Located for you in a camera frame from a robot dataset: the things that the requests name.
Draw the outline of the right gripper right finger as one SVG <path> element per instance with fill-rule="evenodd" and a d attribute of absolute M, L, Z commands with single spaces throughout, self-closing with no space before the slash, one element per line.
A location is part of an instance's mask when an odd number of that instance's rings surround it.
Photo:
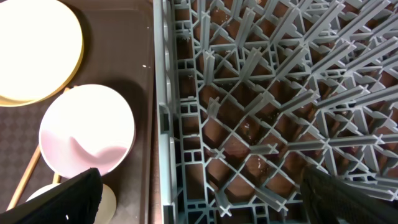
<path fill-rule="evenodd" d="M 397 210 L 315 166 L 302 173 L 300 193 L 311 223 L 397 223 Z"/>

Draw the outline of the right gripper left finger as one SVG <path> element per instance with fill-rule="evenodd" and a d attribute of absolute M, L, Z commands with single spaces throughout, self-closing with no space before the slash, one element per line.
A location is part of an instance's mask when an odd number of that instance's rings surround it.
<path fill-rule="evenodd" d="M 103 183 L 97 168 L 59 184 L 1 214 L 1 224 L 95 222 Z"/>

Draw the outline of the wooden chopstick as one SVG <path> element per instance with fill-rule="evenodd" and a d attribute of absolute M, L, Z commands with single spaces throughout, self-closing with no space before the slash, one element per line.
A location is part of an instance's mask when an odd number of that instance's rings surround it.
<path fill-rule="evenodd" d="M 38 143 L 32 157 L 30 158 L 30 161 L 29 161 L 27 167 L 25 168 L 25 171 L 24 171 L 12 197 L 11 197 L 9 205 L 6 208 L 7 211 L 15 208 L 17 206 L 17 204 L 19 203 L 19 200 L 21 199 L 22 194 L 24 193 L 25 188 L 30 181 L 30 178 L 37 166 L 37 163 L 38 163 L 40 157 L 41 157 L 41 146 L 40 146 L 40 143 Z"/>
<path fill-rule="evenodd" d="M 60 183 L 60 179 L 61 179 L 61 176 L 58 173 L 55 172 L 54 175 L 53 175 L 52 183 L 53 184 L 59 184 Z"/>

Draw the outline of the small white cup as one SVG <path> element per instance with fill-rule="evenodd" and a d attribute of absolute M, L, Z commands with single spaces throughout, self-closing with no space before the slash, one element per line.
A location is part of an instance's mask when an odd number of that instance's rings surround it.
<path fill-rule="evenodd" d="M 32 200 L 33 198 L 42 195 L 43 193 L 51 190 L 52 188 L 58 186 L 59 184 L 49 184 L 39 190 L 35 191 L 27 200 Z M 116 212 L 116 196 L 110 187 L 103 185 L 103 191 L 101 196 L 101 202 L 96 213 L 94 224 L 109 224 Z"/>

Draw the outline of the yellow plate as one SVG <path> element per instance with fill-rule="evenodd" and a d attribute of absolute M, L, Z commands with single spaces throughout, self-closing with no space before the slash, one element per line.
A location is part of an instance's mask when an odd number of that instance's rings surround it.
<path fill-rule="evenodd" d="M 1 106 L 42 101 L 71 81 L 83 59 L 80 22 L 55 0 L 1 2 Z"/>

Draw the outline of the grey dishwasher rack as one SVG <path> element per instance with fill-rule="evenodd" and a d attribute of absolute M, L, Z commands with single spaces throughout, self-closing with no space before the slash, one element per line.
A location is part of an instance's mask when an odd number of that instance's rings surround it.
<path fill-rule="evenodd" d="M 153 3 L 163 223 L 308 223 L 314 166 L 397 206 L 397 2 Z"/>

